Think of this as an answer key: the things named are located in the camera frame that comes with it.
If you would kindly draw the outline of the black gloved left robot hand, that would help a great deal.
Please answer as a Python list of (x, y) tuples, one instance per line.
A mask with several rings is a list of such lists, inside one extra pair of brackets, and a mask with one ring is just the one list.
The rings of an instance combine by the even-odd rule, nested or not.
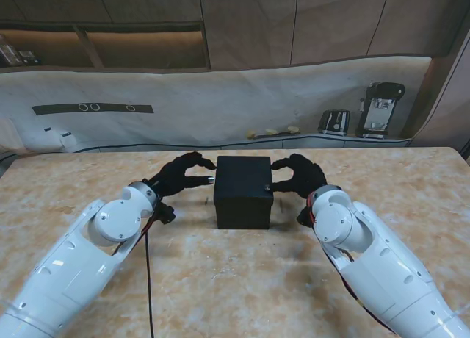
[(197, 151), (176, 157), (167, 163), (156, 175), (142, 182), (150, 187), (159, 198), (172, 196), (185, 189), (210, 185), (214, 182), (211, 176), (186, 176), (186, 171), (195, 166), (216, 170), (216, 165)]

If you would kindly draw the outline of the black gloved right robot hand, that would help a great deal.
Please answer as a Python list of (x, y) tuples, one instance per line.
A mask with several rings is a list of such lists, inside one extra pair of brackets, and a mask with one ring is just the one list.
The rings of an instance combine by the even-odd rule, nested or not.
[(282, 168), (291, 169), (293, 175), (288, 180), (272, 183), (272, 192), (297, 193), (301, 198), (307, 199), (310, 194), (328, 184), (321, 167), (301, 154), (291, 154), (271, 164), (271, 170)]

